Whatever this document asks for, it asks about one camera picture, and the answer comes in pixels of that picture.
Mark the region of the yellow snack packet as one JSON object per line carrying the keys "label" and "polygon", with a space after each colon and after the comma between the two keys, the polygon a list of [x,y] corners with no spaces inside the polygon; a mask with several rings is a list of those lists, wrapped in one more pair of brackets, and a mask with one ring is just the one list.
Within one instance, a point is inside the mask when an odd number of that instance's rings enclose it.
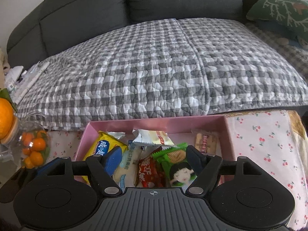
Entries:
{"label": "yellow snack packet", "polygon": [[87,157],[92,155],[106,156],[114,148],[120,147],[121,152],[118,151],[116,155],[113,156],[112,159],[109,159],[107,161],[107,164],[104,165],[106,173],[109,176],[113,176],[115,170],[122,161],[123,153],[128,150],[128,145],[119,139],[121,137],[124,137],[124,135],[124,132],[99,131],[97,139],[84,156],[83,161],[85,161]]}

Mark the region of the green cartoon-girl snack packet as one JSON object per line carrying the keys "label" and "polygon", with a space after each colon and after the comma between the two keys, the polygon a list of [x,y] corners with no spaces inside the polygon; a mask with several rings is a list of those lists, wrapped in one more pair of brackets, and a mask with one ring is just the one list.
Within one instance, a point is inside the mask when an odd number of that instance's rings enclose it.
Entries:
{"label": "green cartoon-girl snack packet", "polygon": [[181,187],[185,191],[196,179],[196,174],[186,158],[187,143],[175,147],[163,148],[152,154],[153,159],[161,165],[171,187]]}

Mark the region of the orange and white snack packet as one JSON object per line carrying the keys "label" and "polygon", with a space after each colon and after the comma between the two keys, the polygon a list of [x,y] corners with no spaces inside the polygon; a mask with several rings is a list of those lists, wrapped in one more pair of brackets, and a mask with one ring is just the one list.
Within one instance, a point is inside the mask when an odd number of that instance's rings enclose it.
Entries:
{"label": "orange and white snack packet", "polygon": [[175,146],[164,131],[139,129],[134,134],[137,135],[133,143],[138,146]]}

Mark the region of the brown cookie packet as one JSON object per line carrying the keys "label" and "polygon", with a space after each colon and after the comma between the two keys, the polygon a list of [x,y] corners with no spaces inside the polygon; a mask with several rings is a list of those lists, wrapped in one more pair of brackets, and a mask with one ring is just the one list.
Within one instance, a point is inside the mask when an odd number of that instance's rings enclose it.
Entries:
{"label": "brown cookie packet", "polygon": [[218,137],[211,132],[198,132],[195,138],[195,148],[202,154],[215,155]]}

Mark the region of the glass jar of small oranges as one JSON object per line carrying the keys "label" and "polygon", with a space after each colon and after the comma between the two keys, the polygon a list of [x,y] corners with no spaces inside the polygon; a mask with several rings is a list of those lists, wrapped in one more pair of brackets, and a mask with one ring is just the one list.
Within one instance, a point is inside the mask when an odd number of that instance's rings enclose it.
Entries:
{"label": "glass jar of small oranges", "polygon": [[39,120],[45,119],[41,112],[14,117],[8,134],[1,139],[1,162],[13,161],[27,168],[44,165],[50,153],[50,135]]}

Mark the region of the pink open cardboard box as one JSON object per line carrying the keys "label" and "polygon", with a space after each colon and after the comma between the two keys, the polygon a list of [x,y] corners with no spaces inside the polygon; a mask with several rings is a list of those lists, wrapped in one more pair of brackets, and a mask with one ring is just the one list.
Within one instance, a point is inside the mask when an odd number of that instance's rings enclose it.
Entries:
{"label": "pink open cardboard box", "polygon": [[[208,153],[205,148],[192,149],[199,130],[205,131],[207,135],[216,135],[220,155]],[[108,134],[123,143],[132,141],[139,148],[144,146],[147,152],[159,147],[163,150],[175,149],[183,144],[188,148],[188,162],[197,174],[206,171],[205,179],[209,183],[205,188],[207,191],[217,185],[221,176],[231,175],[236,169],[227,120],[221,115],[91,121],[81,137],[76,162],[84,162],[88,154],[104,154],[104,148],[96,147],[93,152],[90,151],[102,134]]]}

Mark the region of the red snack packet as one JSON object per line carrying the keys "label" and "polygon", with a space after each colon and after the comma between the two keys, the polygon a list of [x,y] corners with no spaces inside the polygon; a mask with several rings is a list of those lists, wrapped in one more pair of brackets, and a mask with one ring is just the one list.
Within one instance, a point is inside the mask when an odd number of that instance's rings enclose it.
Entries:
{"label": "red snack packet", "polygon": [[163,188],[166,186],[165,173],[161,168],[161,165],[153,158],[153,154],[161,150],[162,148],[159,147],[139,161],[139,187]]}

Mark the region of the large orange fruit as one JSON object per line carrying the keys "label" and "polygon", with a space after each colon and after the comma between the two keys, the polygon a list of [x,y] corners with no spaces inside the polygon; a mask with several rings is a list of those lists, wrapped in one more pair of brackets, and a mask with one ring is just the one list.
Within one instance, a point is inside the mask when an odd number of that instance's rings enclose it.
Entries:
{"label": "large orange fruit", "polygon": [[4,98],[0,98],[0,139],[7,136],[14,122],[14,110]]}

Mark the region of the grey checkered quilted blanket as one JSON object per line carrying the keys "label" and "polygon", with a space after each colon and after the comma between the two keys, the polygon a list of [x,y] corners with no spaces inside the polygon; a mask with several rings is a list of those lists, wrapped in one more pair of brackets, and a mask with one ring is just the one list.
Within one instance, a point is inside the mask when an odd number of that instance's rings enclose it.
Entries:
{"label": "grey checkered quilted blanket", "polygon": [[307,82],[249,26],[164,19],[114,30],[45,60],[17,106],[52,130],[90,121],[307,107]]}

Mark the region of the dark grey sofa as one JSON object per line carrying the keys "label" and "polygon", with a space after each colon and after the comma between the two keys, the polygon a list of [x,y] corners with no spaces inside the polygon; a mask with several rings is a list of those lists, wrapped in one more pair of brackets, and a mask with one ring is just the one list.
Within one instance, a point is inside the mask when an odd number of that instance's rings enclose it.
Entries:
{"label": "dark grey sofa", "polygon": [[257,0],[44,0],[12,31],[11,66],[29,68],[97,35],[159,19],[242,20]]}

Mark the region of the green patterned cushion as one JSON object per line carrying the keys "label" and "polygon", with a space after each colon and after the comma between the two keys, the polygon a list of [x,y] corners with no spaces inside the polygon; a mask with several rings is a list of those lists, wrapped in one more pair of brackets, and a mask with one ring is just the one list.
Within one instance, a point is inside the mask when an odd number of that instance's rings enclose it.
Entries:
{"label": "green patterned cushion", "polygon": [[258,0],[246,18],[275,21],[307,41],[307,0]]}

